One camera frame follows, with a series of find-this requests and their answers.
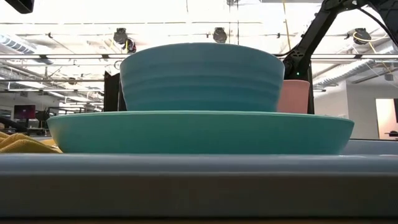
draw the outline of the yellow towel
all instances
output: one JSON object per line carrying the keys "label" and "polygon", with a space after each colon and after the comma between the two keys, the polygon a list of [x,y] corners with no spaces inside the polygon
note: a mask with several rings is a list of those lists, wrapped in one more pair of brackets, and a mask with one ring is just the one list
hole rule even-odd
{"label": "yellow towel", "polygon": [[52,139],[39,142],[23,134],[0,132],[0,153],[62,153],[53,145]]}

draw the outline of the plate rim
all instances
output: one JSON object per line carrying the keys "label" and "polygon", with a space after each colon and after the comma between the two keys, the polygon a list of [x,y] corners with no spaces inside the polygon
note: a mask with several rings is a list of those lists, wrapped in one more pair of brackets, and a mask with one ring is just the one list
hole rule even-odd
{"label": "plate rim", "polygon": [[263,112],[263,111],[192,111],[192,110],[159,110],[159,111],[106,111],[99,113],[80,113],[67,114],[62,116],[54,116],[48,121],[65,118],[85,117],[85,116],[117,116],[117,115],[163,115],[163,114],[190,114],[190,115],[240,115],[240,116],[282,116],[282,117],[296,117],[296,118],[318,118],[318,119],[334,119],[337,121],[345,121],[354,124],[354,121],[346,118],[339,118],[335,116],[319,115],[319,114],[298,114],[298,113],[280,113],[280,112]]}

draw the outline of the stacked dishes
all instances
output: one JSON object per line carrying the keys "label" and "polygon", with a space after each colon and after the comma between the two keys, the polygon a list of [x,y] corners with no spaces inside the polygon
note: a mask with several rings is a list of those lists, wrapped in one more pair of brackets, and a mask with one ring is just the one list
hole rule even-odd
{"label": "stacked dishes", "polygon": [[121,64],[125,112],[48,120],[64,152],[337,154],[353,122],[276,113],[283,63],[228,44],[175,44]]}

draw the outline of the monitor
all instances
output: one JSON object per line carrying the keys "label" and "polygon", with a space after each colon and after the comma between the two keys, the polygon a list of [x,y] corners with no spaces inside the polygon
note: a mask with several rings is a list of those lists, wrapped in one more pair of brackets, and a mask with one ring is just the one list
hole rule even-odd
{"label": "monitor", "polygon": [[34,119],[36,114],[35,105],[15,105],[14,119]]}

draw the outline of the plate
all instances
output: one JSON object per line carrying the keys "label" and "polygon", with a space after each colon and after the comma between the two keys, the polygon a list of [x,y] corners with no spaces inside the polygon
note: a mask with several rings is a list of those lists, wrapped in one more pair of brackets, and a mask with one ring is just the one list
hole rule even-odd
{"label": "plate", "polygon": [[133,154],[338,154],[354,123],[310,114],[123,111],[48,120],[63,152]]}

